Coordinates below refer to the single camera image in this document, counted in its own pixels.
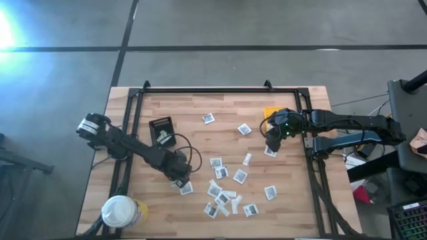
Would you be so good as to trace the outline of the yellow plastic basket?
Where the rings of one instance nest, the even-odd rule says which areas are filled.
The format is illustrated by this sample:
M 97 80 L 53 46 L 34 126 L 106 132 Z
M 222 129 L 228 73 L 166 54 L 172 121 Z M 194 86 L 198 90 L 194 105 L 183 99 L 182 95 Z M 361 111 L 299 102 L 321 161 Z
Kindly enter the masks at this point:
M 285 109 L 285 107 L 265 107 L 264 118 L 266 119 L 269 116 L 271 116 L 274 112 L 280 111 L 282 109 Z M 267 121 L 265 121 L 264 128 L 265 128 L 265 132 L 267 132 L 271 128 L 271 125 Z

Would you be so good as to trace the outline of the black plastic basket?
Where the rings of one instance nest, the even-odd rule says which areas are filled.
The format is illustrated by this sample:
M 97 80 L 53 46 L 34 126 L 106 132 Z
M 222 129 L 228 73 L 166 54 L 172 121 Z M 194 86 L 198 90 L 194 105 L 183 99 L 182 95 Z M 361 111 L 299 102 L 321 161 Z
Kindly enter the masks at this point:
M 158 144 L 156 139 L 159 137 L 160 131 L 164 130 L 171 135 L 171 139 L 167 141 L 164 145 L 160 144 L 162 147 L 169 148 L 176 145 L 176 138 L 173 135 L 173 123 L 171 117 L 164 117 L 161 119 L 156 119 L 149 122 L 149 130 L 151 134 L 151 142 L 153 145 Z

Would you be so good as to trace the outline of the yellow canister with white lid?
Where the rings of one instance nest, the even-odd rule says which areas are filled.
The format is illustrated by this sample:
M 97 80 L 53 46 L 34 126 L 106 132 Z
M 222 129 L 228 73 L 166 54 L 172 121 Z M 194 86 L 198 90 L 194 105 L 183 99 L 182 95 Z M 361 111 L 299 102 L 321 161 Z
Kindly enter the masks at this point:
M 101 219 L 108 227 L 126 228 L 143 223 L 148 213 L 145 203 L 125 195 L 116 195 L 104 203 Z

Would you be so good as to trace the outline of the black side table leg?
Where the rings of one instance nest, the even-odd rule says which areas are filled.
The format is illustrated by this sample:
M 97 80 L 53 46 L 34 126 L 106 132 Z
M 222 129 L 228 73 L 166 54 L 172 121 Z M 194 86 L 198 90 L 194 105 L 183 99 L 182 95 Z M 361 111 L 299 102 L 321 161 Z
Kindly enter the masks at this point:
M 398 152 L 393 151 L 381 156 L 377 159 L 365 162 L 347 170 L 347 174 L 351 183 L 366 179 L 368 177 L 383 173 L 387 168 L 399 168 Z

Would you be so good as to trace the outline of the red object on floor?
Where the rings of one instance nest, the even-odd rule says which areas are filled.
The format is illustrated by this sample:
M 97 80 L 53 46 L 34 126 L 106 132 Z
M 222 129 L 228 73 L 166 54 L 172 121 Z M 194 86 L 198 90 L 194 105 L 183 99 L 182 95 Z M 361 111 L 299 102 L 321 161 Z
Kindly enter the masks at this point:
M 373 200 L 371 200 L 365 186 L 360 185 L 355 190 L 353 190 L 354 199 L 365 203 L 367 205 L 372 204 Z

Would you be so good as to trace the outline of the dark grey side table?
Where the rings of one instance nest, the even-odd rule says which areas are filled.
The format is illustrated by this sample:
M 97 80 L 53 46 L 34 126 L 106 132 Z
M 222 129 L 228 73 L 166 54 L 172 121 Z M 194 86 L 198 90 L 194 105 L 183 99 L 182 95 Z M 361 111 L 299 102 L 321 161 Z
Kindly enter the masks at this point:
M 410 94 L 400 81 L 387 83 L 392 118 L 399 122 L 406 140 L 397 146 L 399 165 L 403 170 L 427 174 L 427 159 L 413 152 L 410 142 L 420 129 L 427 131 L 427 85 Z

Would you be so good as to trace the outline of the brown paper bag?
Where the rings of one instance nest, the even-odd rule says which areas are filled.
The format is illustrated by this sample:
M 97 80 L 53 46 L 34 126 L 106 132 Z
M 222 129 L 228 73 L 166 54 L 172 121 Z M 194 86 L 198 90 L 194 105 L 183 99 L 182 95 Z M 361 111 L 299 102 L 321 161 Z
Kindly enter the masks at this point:
M 419 129 L 411 140 L 410 147 L 415 154 L 427 159 L 427 131 L 425 129 Z

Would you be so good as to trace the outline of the black pole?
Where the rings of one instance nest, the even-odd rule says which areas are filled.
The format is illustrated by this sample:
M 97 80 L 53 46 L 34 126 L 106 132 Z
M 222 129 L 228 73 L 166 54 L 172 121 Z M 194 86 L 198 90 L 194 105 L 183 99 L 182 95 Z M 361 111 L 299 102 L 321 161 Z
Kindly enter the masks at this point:
M 427 84 L 427 70 L 423 71 L 409 81 L 402 81 L 402 90 L 413 94 L 425 84 Z

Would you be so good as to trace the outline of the black floor stand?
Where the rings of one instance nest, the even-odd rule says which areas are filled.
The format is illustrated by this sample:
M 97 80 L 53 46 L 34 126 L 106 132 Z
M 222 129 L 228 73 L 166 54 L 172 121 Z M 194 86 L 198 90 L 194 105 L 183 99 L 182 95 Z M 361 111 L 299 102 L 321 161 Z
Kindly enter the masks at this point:
M 52 165 L 46 165 L 44 163 L 40 163 L 38 161 L 18 155 L 17 153 L 14 153 L 12 151 L 8 151 L 3 146 L 4 141 L 5 141 L 5 136 L 4 134 L 0 133 L 0 161 L 22 165 L 26 167 L 32 167 L 33 169 L 37 169 L 44 172 L 45 174 L 52 173 L 53 171 Z

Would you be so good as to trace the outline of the backlit black keyboard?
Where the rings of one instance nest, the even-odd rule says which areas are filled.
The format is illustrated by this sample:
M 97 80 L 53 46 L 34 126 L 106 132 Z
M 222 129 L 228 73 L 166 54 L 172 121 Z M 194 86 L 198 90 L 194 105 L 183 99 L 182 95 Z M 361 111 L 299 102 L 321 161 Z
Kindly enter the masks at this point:
M 397 240 L 427 240 L 427 197 L 387 208 L 391 236 Z

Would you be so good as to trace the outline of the black metal table frame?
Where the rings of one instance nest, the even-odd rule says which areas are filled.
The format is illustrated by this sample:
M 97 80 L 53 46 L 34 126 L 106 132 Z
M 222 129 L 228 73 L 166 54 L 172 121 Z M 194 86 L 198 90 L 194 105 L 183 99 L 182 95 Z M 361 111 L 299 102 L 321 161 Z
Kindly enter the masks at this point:
M 150 144 L 149 122 L 171 117 L 177 145 L 191 144 L 197 149 L 192 160 L 196 172 L 190 177 L 193 193 L 187 195 L 181 195 L 163 173 L 141 157 L 133 158 L 127 194 L 146 203 L 149 214 L 145 222 L 118 230 L 115 236 L 223 240 L 317 237 L 320 228 L 328 228 L 330 222 L 325 209 L 320 213 L 314 210 L 303 139 L 285 140 L 278 155 L 270 157 L 264 154 L 260 129 L 265 107 L 297 110 L 329 106 L 324 87 L 112 88 L 105 114 L 114 125 Z M 202 117 L 208 113 L 215 121 L 206 125 Z M 238 131 L 243 123 L 251 133 Z M 252 158 L 245 166 L 247 153 Z M 213 201 L 207 194 L 209 181 L 215 178 L 209 164 L 212 157 L 221 157 L 230 174 L 218 181 L 219 186 L 241 195 L 242 205 L 256 204 L 257 215 L 246 217 L 239 211 L 212 219 L 203 212 Z M 232 178 L 238 169 L 248 174 L 243 185 Z M 272 185 L 277 197 L 268 201 L 264 188 Z

